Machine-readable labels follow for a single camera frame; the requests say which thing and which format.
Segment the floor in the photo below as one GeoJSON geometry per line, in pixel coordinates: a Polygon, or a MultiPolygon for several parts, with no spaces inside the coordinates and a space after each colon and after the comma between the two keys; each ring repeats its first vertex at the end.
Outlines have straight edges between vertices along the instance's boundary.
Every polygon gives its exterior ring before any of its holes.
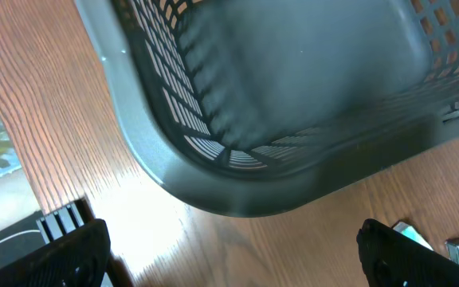
{"type": "Polygon", "coordinates": [[[22,169],[0,178],[0,230],[40,210],[22,169]]]}

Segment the wooden desk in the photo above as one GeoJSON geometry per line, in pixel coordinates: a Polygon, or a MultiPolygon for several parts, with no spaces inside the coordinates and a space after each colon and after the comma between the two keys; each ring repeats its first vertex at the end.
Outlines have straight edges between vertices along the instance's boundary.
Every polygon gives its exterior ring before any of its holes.
{"type": "Polygon", "coordinates": [[[49,213],[86,196],[136,285],[365,286],[365,218],[459,236],[459,140],[297,210],[226,218],[186,206],[131,157],[71,1],[0,0],[0,113],[49,213]]]}

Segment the plastic basket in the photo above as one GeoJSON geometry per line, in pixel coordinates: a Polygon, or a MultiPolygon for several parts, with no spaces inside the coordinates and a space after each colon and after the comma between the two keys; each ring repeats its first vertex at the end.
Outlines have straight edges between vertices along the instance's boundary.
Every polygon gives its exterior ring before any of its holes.
{"type": "Polygon", "coordinates": [[[411,151],[388,152],[412,156],[430,146],[405,134],[459,102],[459,0],[77,5],[135,157],[205,210],[319,198],[405,157],[323,186],[321,167],[400,138],[411,151]]]}

